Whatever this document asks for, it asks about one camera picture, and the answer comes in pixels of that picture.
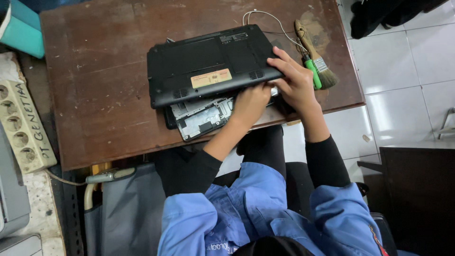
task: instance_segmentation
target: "white cable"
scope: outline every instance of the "white cable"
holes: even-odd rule
[[[283,25],[281,24],[281,21],[280,21],[279,19],[277,19],[275,16],[273,16],[272,14],[268,13],[268,12],[260,11],[260,10],[254,9],[254,10],[252,10],[252,11],[249,11],[249,12],[245,13],[245,14],[243,15],[243,18],[242,18],[242,25],[243,25],[243,26],[245,26],[245,16],[246,16],[247,14],[248,14],[247,25],[250,24],[250,15],[251,15],[253,12],[265,13],[265,14],[268,14],[268,15],[272,16],[273,18],[275,18],[275,19],[278,21],[278,23],[280,24],[281,30],[283,30],[284,35],[285,35],[291,42],[293,42],[294,44],[296,44],[296,45],[302,47],[303,49],[305,49],[305,47],[304,47],[303,45],[301,45],[301,44],[297,43],[296,41],[292,40],[292,39],[286,34],[286,31],[284,31],[284,28],[283,28]]]

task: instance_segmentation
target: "speaker grille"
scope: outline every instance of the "speaker grille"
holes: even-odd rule
[[[183,98],[183,97],[186,97],[188,96],[189,92],[188,92],[188,89],[180,89],[178,91],[174,91],[174,99],[178,99],[178,98]]]
[[[264,76],[264,71],[262,70],[251,71],[249,72],[249,75],[251,80],[258,79]]]

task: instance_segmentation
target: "brown table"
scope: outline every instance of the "brown table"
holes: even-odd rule
[[[341,79],[316,92],[325,113],[364,104],[335,0],[94,0],[64,6],[40,15],[62,168],[183,145],[180,133],[168,130],[162,113],[150,108],[148,50],[166,37],[177,41],[241,26],[253,9],[272,13],[286,31],[293,31],[295,19],[306,25]],[[268,15],[252,14],[250,21],[263,31],[280,31]],[[301,61],[283,34],[266,36]],[[255,128],[296,118],[270,107]]]

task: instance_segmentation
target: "black sleeve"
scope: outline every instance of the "black sleeve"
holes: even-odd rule
[[[344,187],[349,185],[348,171],[332,135],[324,141],[305,143],[308,170],[314,188],[320,185]]]
[[[205,193],[220,170],[222,161],[201,150],[178,171],[164,192],[166,197],[182,193]]]

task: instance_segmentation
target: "orange sticker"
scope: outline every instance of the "orange sticker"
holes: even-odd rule
[[[231,73],[229,72],[229,69],[226,68],[215,72],[210,72],[207,74],[191,77],[191,84],[193,85],[193,88],[199,88],[231,79],[232,79]]]

